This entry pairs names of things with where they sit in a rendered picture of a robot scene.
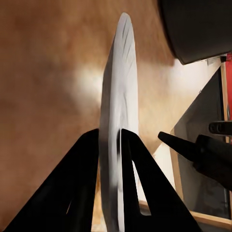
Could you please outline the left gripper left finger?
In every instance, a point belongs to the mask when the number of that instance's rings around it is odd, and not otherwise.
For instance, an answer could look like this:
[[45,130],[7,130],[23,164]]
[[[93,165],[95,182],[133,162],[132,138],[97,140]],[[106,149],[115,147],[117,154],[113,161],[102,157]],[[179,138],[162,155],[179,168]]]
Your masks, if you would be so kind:
[[82,134],[4,232],[91,232],[98,137]]

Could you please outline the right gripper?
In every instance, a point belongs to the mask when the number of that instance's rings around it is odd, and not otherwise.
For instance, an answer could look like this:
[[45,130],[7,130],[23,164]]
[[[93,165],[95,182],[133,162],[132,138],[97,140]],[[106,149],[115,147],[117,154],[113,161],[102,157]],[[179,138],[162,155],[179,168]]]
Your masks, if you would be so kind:
[[232,143],[199,134],[195,143],[160,132],[158,138],[193,162],[197,172],[204,174],[232,191]]

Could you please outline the saucer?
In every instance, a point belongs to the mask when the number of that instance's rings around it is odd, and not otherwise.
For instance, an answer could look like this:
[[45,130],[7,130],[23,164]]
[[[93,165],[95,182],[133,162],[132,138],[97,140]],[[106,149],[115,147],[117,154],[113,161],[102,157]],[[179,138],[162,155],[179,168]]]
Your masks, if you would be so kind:
[[[138,83],[131,17],[122,13],[102,78],[98,137],[101,208],[107,232],[125,232],[121,129],[138,135]],[[136,189],[138,173],[132,161]]]

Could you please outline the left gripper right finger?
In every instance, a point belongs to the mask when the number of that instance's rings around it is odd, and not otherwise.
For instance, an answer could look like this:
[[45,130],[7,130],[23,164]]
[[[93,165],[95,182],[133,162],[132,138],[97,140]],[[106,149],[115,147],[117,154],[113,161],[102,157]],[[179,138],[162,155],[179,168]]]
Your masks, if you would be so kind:
[[[121,130],[125,232],[203,232],[140,137]],[[132,161],[151,216],[140,213]]]

